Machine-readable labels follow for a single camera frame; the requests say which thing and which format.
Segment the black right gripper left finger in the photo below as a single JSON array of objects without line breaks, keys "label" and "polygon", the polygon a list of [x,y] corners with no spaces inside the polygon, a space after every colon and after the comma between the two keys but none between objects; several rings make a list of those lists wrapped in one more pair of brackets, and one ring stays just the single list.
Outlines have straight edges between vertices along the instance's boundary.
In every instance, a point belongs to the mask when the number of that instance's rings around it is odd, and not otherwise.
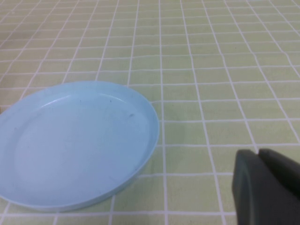
[{"label": "black right gripper left finger", "polygon": [[232,194],[239,225],[298,225],[299,204],[260,204],[258,201],[258,153],[238,150]]}]

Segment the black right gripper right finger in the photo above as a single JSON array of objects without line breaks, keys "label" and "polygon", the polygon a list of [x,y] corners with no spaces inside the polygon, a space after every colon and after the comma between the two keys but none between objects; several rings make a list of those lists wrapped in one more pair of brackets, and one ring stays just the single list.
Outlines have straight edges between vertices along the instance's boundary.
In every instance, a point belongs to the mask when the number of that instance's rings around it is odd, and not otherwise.
[{"label": "black right gripper right finger", "polygon": [[258,153],[260,204],[300,203],[300,164],[271,149]]}]

